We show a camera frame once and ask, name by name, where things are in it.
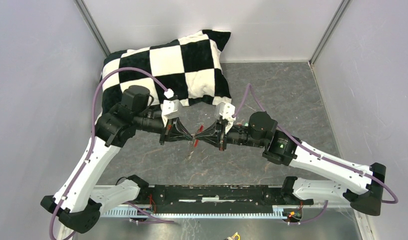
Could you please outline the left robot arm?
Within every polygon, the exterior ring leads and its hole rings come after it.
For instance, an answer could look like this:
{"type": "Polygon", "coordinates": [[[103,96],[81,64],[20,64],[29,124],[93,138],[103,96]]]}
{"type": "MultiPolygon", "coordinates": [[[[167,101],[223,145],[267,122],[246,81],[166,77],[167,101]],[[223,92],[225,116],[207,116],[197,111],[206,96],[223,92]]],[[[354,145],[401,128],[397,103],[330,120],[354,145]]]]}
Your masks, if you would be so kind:
{"type": "Polygon", "coordinates": [[[54,195],[41,200],[41,206],[51,213],[53,220],[59,220],[73,233],[83,234],[107,211],[132,200],[137,204],[148,200],[149,190],[134,176],[99,193],[93,189],[107,165],[137,131],[160,134],[163,142],[172,141],[174,130],[182,139],[191,139],[178,119],[181,104],[177,96],[171,89],[163,95],[164,101],[157,107],[160,116],[150,118],[148,114],[153,109],[150,90],[132,85],[93,122],[87,148],[70,177],[54,195]]]}

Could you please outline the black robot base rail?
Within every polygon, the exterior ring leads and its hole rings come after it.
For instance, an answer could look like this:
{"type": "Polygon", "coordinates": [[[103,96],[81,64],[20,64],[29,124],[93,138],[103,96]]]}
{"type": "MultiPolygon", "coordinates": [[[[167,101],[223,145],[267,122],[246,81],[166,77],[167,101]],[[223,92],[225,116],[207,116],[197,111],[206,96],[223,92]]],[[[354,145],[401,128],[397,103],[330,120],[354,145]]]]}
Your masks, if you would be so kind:
{"type": "Polygon", "coordinates": [[[288,185],[150,185],[137,175],[132,180],[140,192],[132,203],[152,206],[157,214],[265,214],[273,206],[311,206],[313,199],[300,200],[288,185]]]}

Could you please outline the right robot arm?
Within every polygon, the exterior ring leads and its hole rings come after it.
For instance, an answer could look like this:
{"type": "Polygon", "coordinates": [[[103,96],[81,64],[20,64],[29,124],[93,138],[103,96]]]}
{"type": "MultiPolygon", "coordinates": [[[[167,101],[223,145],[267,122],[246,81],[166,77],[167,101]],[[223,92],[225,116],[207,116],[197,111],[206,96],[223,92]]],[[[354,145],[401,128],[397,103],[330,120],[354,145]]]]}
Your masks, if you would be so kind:
{"type": "Polygon", "coordinates": [[[367,215],[381,213],[386,167],[380,163],[357,164],[322,152],[304,141],[277,129],[277,121],[266,112],[251,115],[248,125],[234,125],[231,113],[216,114],[216,146],[224,150],[228,144],[264,148],[268,161],[304,169],[325,180],[310,181],[288,177],[280,191],[283,202],[297,200],[329,200],[345,202],[367,215]]]}

